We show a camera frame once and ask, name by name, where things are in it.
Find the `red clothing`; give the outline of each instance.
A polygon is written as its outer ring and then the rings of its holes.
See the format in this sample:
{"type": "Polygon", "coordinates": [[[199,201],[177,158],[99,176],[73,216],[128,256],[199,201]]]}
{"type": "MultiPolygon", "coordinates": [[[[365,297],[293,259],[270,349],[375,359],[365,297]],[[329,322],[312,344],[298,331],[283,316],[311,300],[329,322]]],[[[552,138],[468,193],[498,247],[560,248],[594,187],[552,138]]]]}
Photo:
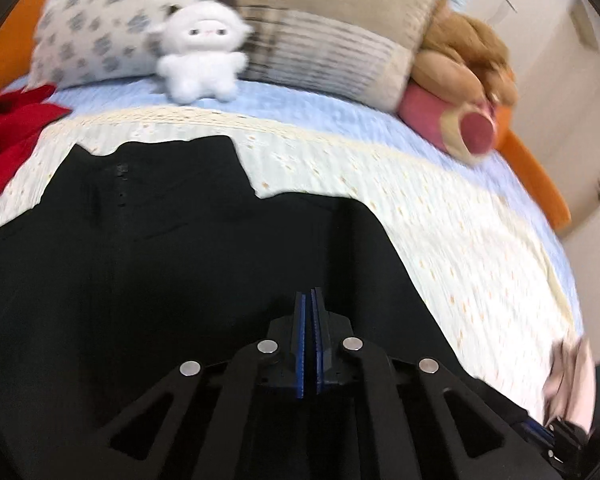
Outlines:
{"type": "Polygon", "coordinates": [[[42,128],[71,112],[42,103],[55,90],[53,85],[44,85],[0,95],[0,194],[33,153],[42,128]]]}

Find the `orange bed frame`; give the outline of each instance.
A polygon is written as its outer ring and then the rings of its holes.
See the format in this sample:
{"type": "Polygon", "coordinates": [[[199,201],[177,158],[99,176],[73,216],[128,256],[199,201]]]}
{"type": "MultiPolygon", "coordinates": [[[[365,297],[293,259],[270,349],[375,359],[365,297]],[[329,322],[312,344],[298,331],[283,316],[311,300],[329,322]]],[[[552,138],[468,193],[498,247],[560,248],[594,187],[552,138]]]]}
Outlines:
{"type": "MultiPolygon", "coordinates": [[[[33,34],[45,0],[19,0],[0,26],[0,89],[29,71],[33,34]]],[[[509,163],[527,192],[542,208],[554,230],[571,222],[564,198],[520,138],[509,128],[512,110],[497,112],[496,149],[509,163]]]]}

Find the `metal bolt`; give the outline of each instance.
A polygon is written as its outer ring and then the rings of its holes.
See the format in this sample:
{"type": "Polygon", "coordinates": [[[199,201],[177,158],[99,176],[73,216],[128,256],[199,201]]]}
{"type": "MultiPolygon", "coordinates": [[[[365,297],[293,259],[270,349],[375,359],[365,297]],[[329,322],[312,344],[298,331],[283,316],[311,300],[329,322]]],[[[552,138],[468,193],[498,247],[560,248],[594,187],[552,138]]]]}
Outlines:
{"type": "Polygon", "coordinates": [[[201,368],[200,363],[197,361],[186,361],[180,365],[180,373],[185,377],[198,375],[201,368]]]}
{"type": "Polygon", "coordinates": [[[357,337],[347,337],[342,342],[342,346],[344,346],[344,348],[346,348],[347,350],[353,350],[353,351],[360,350],[362,348],[362,345],[363,345],[362,339],[359,339],[357,337]]]}
{"type": "Polygon", "coordinates": [[[278,349],[278,343],[272,339],[263,339],[258,343],[258,350],[263,354],[273,354],[278,349]]]}
{"type": "Polygon", "coordinates": [[[420,367],[420,370],[422,370],[426,374],[434,374],[440,368],[440,365],[437,361],[435,361],[434,359],[429,359],[428,357],[420,361],[418,363],[418,366],[420,367]]]}

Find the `white floral pillow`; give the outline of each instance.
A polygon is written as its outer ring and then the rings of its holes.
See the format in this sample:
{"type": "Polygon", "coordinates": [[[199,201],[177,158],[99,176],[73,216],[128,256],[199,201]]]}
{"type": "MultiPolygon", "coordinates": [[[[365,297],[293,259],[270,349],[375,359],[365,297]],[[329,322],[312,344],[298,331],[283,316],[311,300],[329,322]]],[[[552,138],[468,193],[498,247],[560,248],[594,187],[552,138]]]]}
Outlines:
{"type": "Polygon", "coordinates": [[[67,87],[155,71],[145,30],[169,6],[199,0],[47,0],[36,30],[29,86],[67,87]]]}

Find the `blue bed sheet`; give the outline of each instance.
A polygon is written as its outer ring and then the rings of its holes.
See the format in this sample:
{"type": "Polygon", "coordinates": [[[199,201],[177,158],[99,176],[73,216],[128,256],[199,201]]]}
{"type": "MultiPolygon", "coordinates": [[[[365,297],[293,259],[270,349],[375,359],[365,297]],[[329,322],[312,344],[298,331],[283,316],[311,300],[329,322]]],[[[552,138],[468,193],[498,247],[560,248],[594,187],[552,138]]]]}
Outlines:
{"type": "MultiPolygon", "coordinates": [[[[26,84],[18,79],[10,88],[26,84]]],[[[544,244],[558,279],[573,309],[576,329],[583,332],[582,313],[575,280],[562,245],[544,214],[526,193],[509,165],[493,153],[476,168],[468,168],[437,150],[389,114],[360,104],[322,94],[264,83],[239,81],[238,97],[229,103],[202,99],[194,105],[295,124],[320,132],[340,134],[349,139],[378,142],[461,174],[465,179],[497,193],[510,208],[525,218],[544,244]]],[[[93,83],[56,92],[51,101],[72,108],[73,115],[94,114],[120,108],[171,104],[155,78],[127,78],[93,83]]]]}

